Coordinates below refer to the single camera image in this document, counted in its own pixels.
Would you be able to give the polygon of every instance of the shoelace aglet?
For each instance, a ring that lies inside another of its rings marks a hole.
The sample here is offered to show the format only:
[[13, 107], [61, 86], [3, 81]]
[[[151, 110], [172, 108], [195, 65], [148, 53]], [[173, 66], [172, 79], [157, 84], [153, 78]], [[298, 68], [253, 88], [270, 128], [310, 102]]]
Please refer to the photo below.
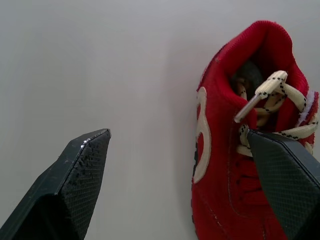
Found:
[[254, 95], [251, 100], [238, 112], [234, 121], [239, 124], [248, 115], [248, 113], [262, 100], [260, 95]]
[[269, 97], [269, 95], [283, 82], [286, 81], [288, 74], [285, 71], [275, 71], [264, 81], [256, 90], [251, 100], [239, 111], [234, 117], [234, 121], [238, 124], [248, 115], [248, 113], [258, 104], [259, 101]]

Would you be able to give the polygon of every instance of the shoe sole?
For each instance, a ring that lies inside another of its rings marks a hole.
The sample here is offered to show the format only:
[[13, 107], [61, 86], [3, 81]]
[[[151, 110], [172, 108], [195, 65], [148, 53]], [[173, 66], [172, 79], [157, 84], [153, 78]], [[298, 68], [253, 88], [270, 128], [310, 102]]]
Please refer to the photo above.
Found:
[[[195, 152], [194, 152], [194, 166], [193, 166], [193, 173], [192, 173], [192, 178], [195, 176], [195, 172], [196, 172], [196, 167], [198, 165], [198, 144], [195, 144]], [[191, 197], [191, 210], [193, 212], [193, 207], [192, 207], [192, 197]], [[194, 215], [192, 213], [191, 215], [192, 218], [192, 222], [194, 225], [194, 232], [196, 237], [199, 239], [198, 234], [197, 234], [197, 230], [196, 230], [196, 225], [195, 225], [195, 220], [194, 220]]]

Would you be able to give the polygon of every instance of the shoelace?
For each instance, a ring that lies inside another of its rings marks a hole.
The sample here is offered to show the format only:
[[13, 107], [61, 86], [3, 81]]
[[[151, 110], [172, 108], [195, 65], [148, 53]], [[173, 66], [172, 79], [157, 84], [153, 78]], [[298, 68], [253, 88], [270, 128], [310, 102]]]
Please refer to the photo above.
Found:
[[[248, 107], [245, 111], [238, 114], [238, 122], [240, 122], [246, 114], [251, 110], [250, 104], [255, 106], [260, 100], [267, 99], [264, 107], [255, 108], [258, 116], [257, 127], [263, 127], [270, 118], [272, 113], [275, 113], [282, 106], [286, 98], [289, 98], [295, 106], [298, 108], [300, 113], [302, 113], [307, 106], [307, 100], [305, 96], [295, 89], [294, 87], [286, 84], [288, 74], [285, 71], [274, 72], [266, 81], [264, 81], [256, 90], [255, 96], [248, 103]], [[243, 85], [243, 80], [239, 79], [237, 82], [237, 93], [243, 99], [247, 100], [246, 88]], [[311, 136], [317, 129], [319, 124], [318, 116], [315, 114], [311, 120], [303, 126], [297, 126], [292, 129], [274, 132], [290, 138], [292, 140], [305, 139]], [[248, 125], [243, 124], [239, 129], [240, 134], [240, 145], [237, 147], [237, 152], [239, 154], [252, 157], [251, 149], [247, 140]], [[313, 154], [313, 146], [310, 143], [306, 143], [304, 147]]]
[[[302, 113], [307, 106], [307, 100], [300, 91], [286, 84], [287, 77], [288, 74], [285, 71], [273, 73], [256, 89], [255, 96], [237, 114], [235, 121], [238, 123], [241, 122], [246, 114], [248, 114], [260, 100], [266, 98], [268, 99], [263, 107], [255, 108], [258, 116], [257, 128], [263, 127], [268, 122], [270, 115], [279, 110], [286, 98], [289, 98], [296, 105], [300, 113]], [[243, 99], [247, 100], [246, 88], [243, 81], [241, 78], [237, 80], [237, 93]], [[275, 132], [275, 134], [298, 141], [299, 139], [311, 136], [316, 131], [318, 124], [316, 113], [306, 125], [297, 125], [295, 128]], [[244, 203], [249, 205], [266, 205], [268, 202], [261, 189], [255, 163], [252, 158], [248, 158], [252, 157], [250, 145], [247, 140], [248, 129], [249, 127], [246, 124], [243, 124], [239, 129], [240, 145], [237, 146], [236, 151], [243, 155], [243, 158], [237, 163], [237, 168], [241, 173], [237, 184], [240, 189], [243, 190], [244, 195], [242, 195], [241, 198]], [[313, 146], [310, 143], [307, 142], [304, 147], [311, 154], [313, 153]]]

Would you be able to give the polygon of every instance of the stitching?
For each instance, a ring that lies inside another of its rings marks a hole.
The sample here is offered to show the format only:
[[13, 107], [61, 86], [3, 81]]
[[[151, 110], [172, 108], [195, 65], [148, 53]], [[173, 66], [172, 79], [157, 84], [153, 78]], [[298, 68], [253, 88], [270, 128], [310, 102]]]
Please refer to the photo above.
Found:
[[197, 185], [193, 186], [196, 191], [199, 193], [200, 196], [200, 200], [202, 201], [202, 203], [206, 206], [206, 208], [209, 210], [209, 213], [211, 215], [211, 217], [213, 217], [215, 219], [215, 222], [217, 223], [217, 225], [219, 226], [219, 228], [222, 230], [222, 232], [225, 234], [225, 236], [227, 237], [228, 240], [230, 240], [229, 235], [227, 234], [226, 230], [224, 229], [224, 227], [222, 226], [222, 224], [219, 222], [217, 215], [214, 213], [214, 211], [210, 208], [208, 202], [205, 200], [205, 196], [202, 194], [202, 191], [199, 189], [199, 187]]

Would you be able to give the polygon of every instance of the textured rubber pad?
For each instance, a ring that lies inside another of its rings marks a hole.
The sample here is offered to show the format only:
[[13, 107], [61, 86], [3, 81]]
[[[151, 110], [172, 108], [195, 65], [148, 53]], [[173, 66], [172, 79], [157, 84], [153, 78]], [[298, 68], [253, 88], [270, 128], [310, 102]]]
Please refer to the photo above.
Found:
[[100, 192], [108, 129], [70, 141], [0, 229], [1, 240], [83, 240]]
[[289, 240], [320, 239], [320, 163], [297, 141], [250, 130], [262, 189]]

